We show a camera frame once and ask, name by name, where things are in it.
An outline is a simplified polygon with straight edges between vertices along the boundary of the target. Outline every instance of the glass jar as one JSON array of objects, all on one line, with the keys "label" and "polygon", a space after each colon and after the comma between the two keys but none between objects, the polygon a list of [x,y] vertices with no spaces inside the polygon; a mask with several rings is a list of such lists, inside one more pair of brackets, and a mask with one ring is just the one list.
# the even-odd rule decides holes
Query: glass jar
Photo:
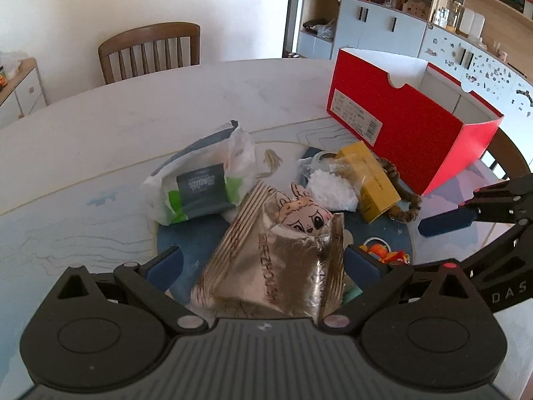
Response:
[{"label": "glass jar", "polygon": [[463,9],[463,5],[458,1],[449,1],[449,9],[450,14],[448,16],[448,23],[446,25],[446,30],[451,31],[452,33],[455,33],[455,29],[457,28],[457,25],[459,24],[459,18],[461,14],[461,10]]}]

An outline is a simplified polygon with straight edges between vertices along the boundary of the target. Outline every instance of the white cabinet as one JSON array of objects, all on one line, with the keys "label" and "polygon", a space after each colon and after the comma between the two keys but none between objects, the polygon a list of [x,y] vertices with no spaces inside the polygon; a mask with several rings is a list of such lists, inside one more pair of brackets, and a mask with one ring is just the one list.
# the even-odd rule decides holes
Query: white cabinet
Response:
[{"label": "white cabinet", "polygon": [[428,25],[419,58],[433,63],[457,80],[463,76],[472,44],[438,27]]},{"label": "white cabinet", "polygon": [[465,58],[466,68],[460,79],[463,90],[476,92],[496,109],[503,111],[516,73],[476,47],[472,47]]},{"label": "white cabinet", "polygon": [[370,4],[360,0],[342,0],[331,58],[337,58],[340,48],[357,48],[364,28],[364,14]]},{"label": "white cabinet", "polygon": [[16,122],[20,117],[20,108],[15,93],[11,93],[0,105],[0,129]]},{"label": "white cabinet", "polygon": [[33,69],[20,81],[20,84],[15,87],[15,93],[17,94],[22,113],[27,116],[42,94],[37,69]]},{"label": "white cabinet", "polygon": [[296,52],[306,58],[331,58],[332,43],[317,38],[314,34],[301,31],[298,34],[298,45]]},{"label": "white cabinet", "polygon": [[529,163],[533,160],[533,86],[516,76],[501,109],[500,128],[513,140]]},{"label": "white cabinet", "polygon": [[358,48],[417,57],[427,23],[386,7],[368,5]]},{"label": "white cabinet", "polygon": [[417,57],[425,21],[367,1],[342,0],[332,58],[343,47]]}]

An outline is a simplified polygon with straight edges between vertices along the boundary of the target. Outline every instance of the white wall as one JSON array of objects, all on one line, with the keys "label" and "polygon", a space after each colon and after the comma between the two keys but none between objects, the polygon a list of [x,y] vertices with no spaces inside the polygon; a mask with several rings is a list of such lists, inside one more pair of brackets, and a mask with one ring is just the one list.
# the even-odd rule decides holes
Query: white wall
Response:
[{"label": "white wall", "polygon": [[288,0],[1,0],[0,50],[37,59],[53,103],[103,85],[98,45],[141,25],[202,27],[201,62],[281,57]]}]

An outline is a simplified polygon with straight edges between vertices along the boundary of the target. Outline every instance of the red shoe box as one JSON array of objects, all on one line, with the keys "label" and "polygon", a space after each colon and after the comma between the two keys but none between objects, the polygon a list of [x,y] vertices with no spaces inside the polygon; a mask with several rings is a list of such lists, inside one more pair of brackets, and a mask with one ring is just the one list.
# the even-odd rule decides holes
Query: red shoe box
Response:
[{"label": "red shoe box", "polygon": [[479,159],[503,119],[426,60],[363,49],[339,51],[328,113],[420,195]]}]

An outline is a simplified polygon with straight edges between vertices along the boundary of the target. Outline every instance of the chair backrest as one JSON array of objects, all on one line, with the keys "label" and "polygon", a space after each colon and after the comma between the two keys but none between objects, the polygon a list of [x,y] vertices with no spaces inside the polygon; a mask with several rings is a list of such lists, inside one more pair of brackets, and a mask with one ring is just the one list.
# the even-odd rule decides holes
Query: chair backrest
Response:
[{"label": "chair backrest", "polygon": [[494,134],[494,138],[487,147],[487,152],[494,158],[494,162],[489,168],[494,170],[497,165],[500,165],[505,172],[504,179],[514,179],[531,173],[529,165],[518,147],[500,128]]},{"label": "chair backrest", "polygon": [[[148,58],[145,44],[152,42],[154,51],[154,69],[156,72],[161,70],[161,61],[159,61],[159,51],[157,41],[165,42],[165,68],[171,69],[171,50],[169,39],[177,39],[177,66],[183,67],[183,52],[181,48],[181,38],[190,38],[190,58],[191,65],[200,64],[200,26],[189,22],[166,22],[163,24],[147,25],[137,29],[128,30],[119,33],[116,36],[106,40],[98,47],[98,56],[102,66],[103,77],[106,84],[115,82],[113,68],[111,67],[110,55],[118,53],[118,64],[121,72],[121,79],[126,79],[126,68],[124,65],[124,56],[122,51],[129,48],[129,59],[131,65],[131,74],[133,77],[150,73],[148,69]],[[137,71],[137,61],[135,58],[134,47],[140,45],[142,58],[142,73]]]}]

